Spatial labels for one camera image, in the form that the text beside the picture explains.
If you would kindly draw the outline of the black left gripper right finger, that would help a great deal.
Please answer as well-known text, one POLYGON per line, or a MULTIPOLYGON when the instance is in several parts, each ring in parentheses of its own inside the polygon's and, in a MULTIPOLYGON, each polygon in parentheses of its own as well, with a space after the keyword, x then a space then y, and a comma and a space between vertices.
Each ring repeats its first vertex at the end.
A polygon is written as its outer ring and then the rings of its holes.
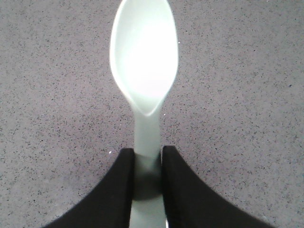
POLYGON ((269 228, 205 184, 174 146, 162 151, 162 190, 170 228, 269 228))

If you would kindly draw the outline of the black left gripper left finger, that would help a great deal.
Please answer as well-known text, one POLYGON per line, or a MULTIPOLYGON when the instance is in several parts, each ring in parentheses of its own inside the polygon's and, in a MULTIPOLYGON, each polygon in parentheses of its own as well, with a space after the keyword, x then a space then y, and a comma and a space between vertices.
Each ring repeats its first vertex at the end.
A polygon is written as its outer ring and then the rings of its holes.
POLYGON ((95 188, 47 228, 128 228, 133 198, 133 149, 121 149, 95 188))

